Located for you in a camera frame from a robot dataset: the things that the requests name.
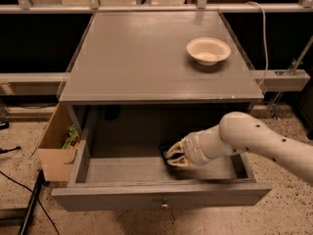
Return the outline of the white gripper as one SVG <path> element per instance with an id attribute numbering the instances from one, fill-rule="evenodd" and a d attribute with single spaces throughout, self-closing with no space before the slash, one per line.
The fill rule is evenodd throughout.
<path id="1" fill-rule="evenodd" d="M 201 133 L 192 132 L 182 141 L 173 144 L 167 151 L 168 157 L 185 155 L 177 159 L 168 159 L 167 163 L 172 166 L 188 167 L 191 165 L 203 166 L 210 162 L 210 158 L 204 153 L 201 146 Z"/>

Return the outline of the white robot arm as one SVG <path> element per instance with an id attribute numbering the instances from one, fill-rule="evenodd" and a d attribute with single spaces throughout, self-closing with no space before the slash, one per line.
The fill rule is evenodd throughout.
<path id="1" fill-rule="evenodd" d="M 313 184 L 313 147 L 270 129 L 245 113 L 226 114 L 217 125 L 191 132 L 172 145 L 164 157 L 174 166 L 203 166 L 215 159 L 251 152 Z"/>

